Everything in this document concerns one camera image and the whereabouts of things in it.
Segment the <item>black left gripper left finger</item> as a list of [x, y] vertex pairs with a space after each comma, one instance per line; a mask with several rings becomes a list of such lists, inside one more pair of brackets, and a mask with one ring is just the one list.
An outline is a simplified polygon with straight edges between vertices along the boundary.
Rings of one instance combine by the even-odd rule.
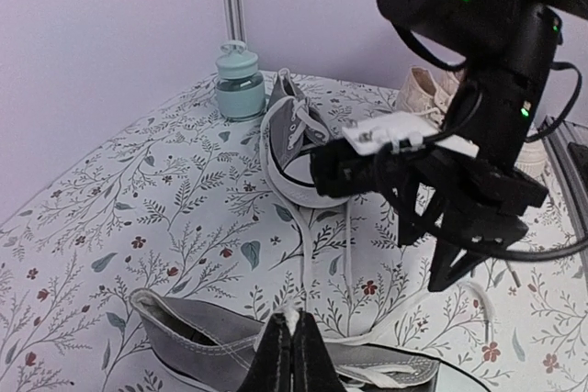
[[286, 316], [275, 313], [266, 324], [239, 392], [289, 392], [292, 384], [292, 335]]

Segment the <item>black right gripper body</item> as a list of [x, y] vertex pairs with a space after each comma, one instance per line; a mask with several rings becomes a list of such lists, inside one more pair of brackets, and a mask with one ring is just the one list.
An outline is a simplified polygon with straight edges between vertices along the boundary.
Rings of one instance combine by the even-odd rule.
[[498, 54], [470, 59], [449, 107], [445, 131], [473, 141], [476, 158], [428, 148], [401, 157], [423, 183], [447, 199], [427, 232], [465, 250], [505, 250], [525, 237], [521, 217], [541, 207], [548, 190], [515, 167], [543, 94], [557, 46], [560, 18], [547, 6], [525, 6]]

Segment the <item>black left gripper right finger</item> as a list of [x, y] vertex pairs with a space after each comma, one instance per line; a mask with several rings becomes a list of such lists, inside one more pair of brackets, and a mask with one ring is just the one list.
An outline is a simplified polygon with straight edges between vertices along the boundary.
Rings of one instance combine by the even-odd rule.
[[345, 392], [312, 314], [301, 311], [292, 337], [295, 392]]

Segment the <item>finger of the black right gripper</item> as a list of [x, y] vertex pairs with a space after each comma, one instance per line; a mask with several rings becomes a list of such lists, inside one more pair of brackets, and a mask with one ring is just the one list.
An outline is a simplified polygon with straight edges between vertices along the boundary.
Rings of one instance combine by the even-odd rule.
[[437, 221], [447, 206], [447, 199], [439, 192], [434, 191], [423, 213], [419, 215], [415, 209], [420, 185], [421, 182], [417, 177], [407, 176], [401, 181], [398, 189], [398, 198], [402, 206], [402, 209], [397, 210], [399, 215], [398, 241], [401, 246], [414, 245], [427, 232], [424, 224], [432, 224]]
[[448, 289], [487, 260], [486, 256], [474, 252], [465, 252], [459, 257], [459, 252], [460, 248], [451, 244], [435, 246], [427, 287], [429, 292]]

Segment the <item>grey sneaker with white laces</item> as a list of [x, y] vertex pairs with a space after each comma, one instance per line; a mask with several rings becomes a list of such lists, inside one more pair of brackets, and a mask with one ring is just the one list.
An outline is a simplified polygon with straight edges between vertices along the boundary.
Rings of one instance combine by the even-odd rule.
[[307, 298], [300, 290], [263, 320], [147, 287], [129, 302], [162, 366], [201, 391], [486, 390], [452, 364], [376, 344], [371, 334], [323, 337]]

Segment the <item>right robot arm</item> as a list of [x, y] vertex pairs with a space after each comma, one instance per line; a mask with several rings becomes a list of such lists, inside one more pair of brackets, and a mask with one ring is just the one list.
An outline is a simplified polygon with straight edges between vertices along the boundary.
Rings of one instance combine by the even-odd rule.
[[559, 0], [377, 0], [404, 43], [427, 61], [428, 38], [460, 54], [464, 76], [442, 129], [418, 145], [391, 141], [376, 154], [377, 188], [408, 227], [436, 237], [428, 288], [440, 292], [488, 259], [548, 262], [586, 240], [524, 252], [522, 215], [547, 189], [515, 168], [561, 42]]

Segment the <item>beige sneaker outer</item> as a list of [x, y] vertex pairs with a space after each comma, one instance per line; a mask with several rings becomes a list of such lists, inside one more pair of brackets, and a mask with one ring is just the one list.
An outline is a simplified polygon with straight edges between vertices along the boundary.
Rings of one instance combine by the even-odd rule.
[[542, 140], [524, 143], [515, 161], [515, 167], [530, 177], [537, 179], [545, 169], [548, 154]]

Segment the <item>beige sneaker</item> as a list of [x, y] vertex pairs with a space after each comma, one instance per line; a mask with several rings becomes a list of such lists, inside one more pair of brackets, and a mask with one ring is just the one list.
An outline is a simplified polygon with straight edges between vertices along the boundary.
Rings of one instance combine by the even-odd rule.
[[515, 161], [515, 167], [530, 177], [537, 179], [545, 169], [548, 154], [542, 140], [524, 143]]
[[426, 118], [440, 129], [463, 76], [464, 71], [443, 71], [438, 82], [427, 69], [413, 66], [397, 94], [395, 110]]

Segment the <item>beige sneaker inner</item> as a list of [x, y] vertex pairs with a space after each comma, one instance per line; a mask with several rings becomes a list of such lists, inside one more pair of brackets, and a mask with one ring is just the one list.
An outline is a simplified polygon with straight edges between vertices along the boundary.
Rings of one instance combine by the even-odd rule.
[[463, 76], [464, 71], [443, 71], [438, 82], [427, 69], [413, 66], [397, 94], [395, 110], [426, 118], [440, 129]]

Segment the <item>grey sneaker near bottle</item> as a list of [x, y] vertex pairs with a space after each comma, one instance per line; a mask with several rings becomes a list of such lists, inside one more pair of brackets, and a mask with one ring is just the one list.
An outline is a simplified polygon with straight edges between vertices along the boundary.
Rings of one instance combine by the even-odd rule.
[[301, 91], [290, 70], [277, 72], [262, 121], [260, 161], [268, 185], [283, 207], [331, 209], [352, 197], [321, 196], [311, 178], [311, 150], [334, 139], [318, 109]]

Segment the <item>floral patterned table mat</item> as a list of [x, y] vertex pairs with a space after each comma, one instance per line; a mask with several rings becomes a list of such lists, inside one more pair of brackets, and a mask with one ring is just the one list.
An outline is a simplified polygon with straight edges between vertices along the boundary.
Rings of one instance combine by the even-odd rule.
[[[129, 296], [208, 301], [263, 320], [304, 297], [300, 230], [268, 188], [257, 121], [229, 123], [206, 79], [107, 140], [1, 228], [4, 391], [182, 391]], [[493, 391], [587, 388], [582, 260], [480, 265], [427, 291], [435, 242], [397, 244], [377, 195], [303, 212], [311, 310], [331, 338], [437, 355]]]

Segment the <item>aluminium front rail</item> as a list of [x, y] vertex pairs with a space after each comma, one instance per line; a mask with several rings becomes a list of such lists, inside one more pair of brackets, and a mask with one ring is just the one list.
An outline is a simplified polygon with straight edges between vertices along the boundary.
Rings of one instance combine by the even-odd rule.
[[542, 139], [548, 162], [542, 174], [548, 187], [547, 210], [556, 225], [570, 241], [587, 236], [587, 153], [575, 161], [571, 145], [587, 148], [587, 127], [564, 121], [553, 133]]

